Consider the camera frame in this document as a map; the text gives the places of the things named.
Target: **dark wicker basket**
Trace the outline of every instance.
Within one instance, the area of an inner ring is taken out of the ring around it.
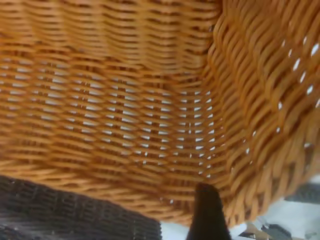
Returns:
[[[0,240],[161,240],[160,223],[107,201],[0,176]]]

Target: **rattan strand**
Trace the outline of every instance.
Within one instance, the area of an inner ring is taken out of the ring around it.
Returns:
[[[199,73],[219,0],[1,0],[0,29],[166,73]]]
[[[0,173],[186,225],[207,182],[253,220],[320,172],[310,3],[224,0],[199,75],[2,38]]]

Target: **woven basket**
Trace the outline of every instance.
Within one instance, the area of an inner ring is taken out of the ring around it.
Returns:
[[[0,176],[0,240],[162,240],[160,223],[107,201]]]
[[[186,225],[206,182],[233,226],[320,172],[318,0],[0,3],[1,174]]]

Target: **basket wall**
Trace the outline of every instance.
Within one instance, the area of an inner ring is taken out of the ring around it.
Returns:
[[[165,73],[199,73],[219,0],[1,0],[0,29]]]
[[[319,10],[224,0],[201,74],[3,36],[0,173],[186,225],[206,182],[253,220],[320,171]]]

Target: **woven weave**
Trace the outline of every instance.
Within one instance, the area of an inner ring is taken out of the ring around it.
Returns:
[[[0,29],[166,73],[199,73],[219,0],[1,0]]]
[[[0,225],[5,240],[162,240],[156,220],[107,201],[3,176]]]

